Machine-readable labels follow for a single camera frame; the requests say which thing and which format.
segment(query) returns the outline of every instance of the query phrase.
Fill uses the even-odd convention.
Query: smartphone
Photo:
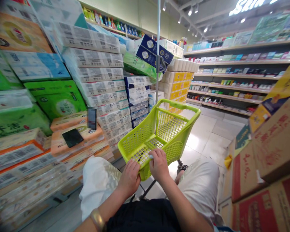
[[[78,132],[77,129],[72,129],[68,132],[63,133],[62,137],[64,138],[69,148],[84,141],[83,137],[81,136],[81,134]]]

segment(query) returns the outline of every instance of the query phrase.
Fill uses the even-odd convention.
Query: hand
[[[150,155],[154,157],[153,160],[149,162],[150,172],[156,181],[161,184],[170,177],[167,155],[162,149],[154,149],[149,152]]]
[[[126,167],[121,174],[118,182],[117,191],[127,200],[134,194],[140,185],[141,178],[138,175],[141,165],[134,161],[129,160]]]

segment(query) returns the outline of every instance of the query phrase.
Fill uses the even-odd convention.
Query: shelf
[[[263,75],[253,74],[211,74],[211,73],[195,73],[194,76],[211,76],[211,77],[230,77],[230,78],[247,78],[247,79],[260,79],[260,80],[279,80],[281,76],[264,77]]]
[[[119,31],[117,29],[114,29],[114,28],[111,28],[111,27],[108,27],[108,26],[105,26],[105,25],[102,25],[102,24],[98,24],[88,18],[86,18],[86,22],[88,23],[91,23],[91,24],[94,24],[94,25],[97,25],[97,26],[100,26],[100,27],[103,27],[105,30],[108,30],[108,31],[111,31],[111,32],[116,32],[118,34],[121,34],[123,36],[126,36],[126,33],[123,32],[123,31]],[[129,38],[131,39],[141,39],[140,37],[137,37],[137,36],[134,36],[134,35],[130,35],[130,34],[127,34]]]
[[[213,87],[213,88],[242,90],[242,91],[247,91],[247,92],[257,92],[257,93],[266,93],[266,94],[270,92],[270,90],[253,89],[253,88],[242,88],[242,87],[233,87],[233,86],[229,86],[229,85],[219,85],[219,84],[205,84],[205,83],[195,83],[195,82],[191,82],[191,85],[209,86],[209,87]]]
[[[208,48],[203,50],[196,50],[192,52],[185,52],[184,55],[197,55],[197,54],[204,54],[204,53],[214,53],[220,51],[230,51],[230,50],[237,50],[237,49],[248,49],[248,48],[259,48],[259,47],[270,47],[270,46],[278,46],[278,45],[288,45],[290,44],[290,40],[287,41],[277,41],[271,43],[259,43],[259,44],[252,44],[252,45],[244,45],[244,46],[234,46],[234,47],[220,47],[220,48]]]
[[[205,62],[198,63],[200,66],[210,65],[240,65],[240,64],[290,64],[290,59],[277,59],[277,60],[256,60],[256,61],[218,61],[218,62]]]
[[[213,96],[213,97],[218,97],[218,98],[226,98],[226,99],[231,99],[231,100],[240,101],[240,102],[249,102],[252,104],[260,104],[261,103],[261,101],[259,101],[259,100],[237,98],[237,97],[228,96],[228,95],[224,95],[224,94],[215,94],[215,93],[208,93],[208,92],[195,91],[195,90],[189,90],[188,92],[198,93],[198,94],[208,95],[208,96]]]
[[[187,102],[195,102],[195,103],[199,103],[199,104],[202,104],[202,105],[215,107],[215,108],[218,108],[218,109],[227,110],[227,111],[234,112],[234,113],[239,113],[239,114],[246,115],[246,116],[250,116],[251,115],[251,114],[243,112],[243,111],[238,111],[238,110],[235,110],[235,109],[226,108],[226,107],[223,107],[223,106],[214,105],[214,104],[203,102],[203,101],[193,100],[193,99],[190,99],[190,98],[187,98]]]

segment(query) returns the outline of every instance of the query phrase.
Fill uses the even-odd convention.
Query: aisle
[[[223,160],[227,154],[227,147],[244,126],[247,119],[204,107],[198,108],[201,109],[201,115],[191,130],[181,161],[186,165],[190,165],[197,159],[213,159],[219,165],[220,169],[218,183],[219,195],[222,190],[225,173]],[[181,115],[190,119],[193,113],[185,110]],[[176,177],[177,165],[177,162],[173,162],[169,166],[169,171],[173,179]],[[141,185],[146,189],[152,181],[153,179],[151,177],[141,182]],[[67,201],[61,203],[56,208],[50,209],[21,231],[74,231],[81,223],[80,199],[78,198],[80,191],[81,189],[77,190]],[[137,195],[140,196],[141,194],[143,194],[143,190],[140,187]],[[148,199],[163,197],[165,197],[165,194],[158,183],[147,194]]]

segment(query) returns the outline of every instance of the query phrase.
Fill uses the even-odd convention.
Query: ceiling
[[[229,16],[230,11],[233,11],[237,2],[254,2],[257,0],[161,0],[161,8],[166,4],[166,12],[176,20],[179,20],[181,15],[181,24],[187,27],[192,25],[190,32],[203,34],[203,39],[214,39],[221,36],[230,36],[239,31],[253,30],[260,18],[263,16],[281,13],[290,9],[290,0],[259,0],[263,2],[260,7],[241,12]],[[198,12],[194,13],[192,9],[191,16],[188,12],[191,6],[196,6],[198,3]]]

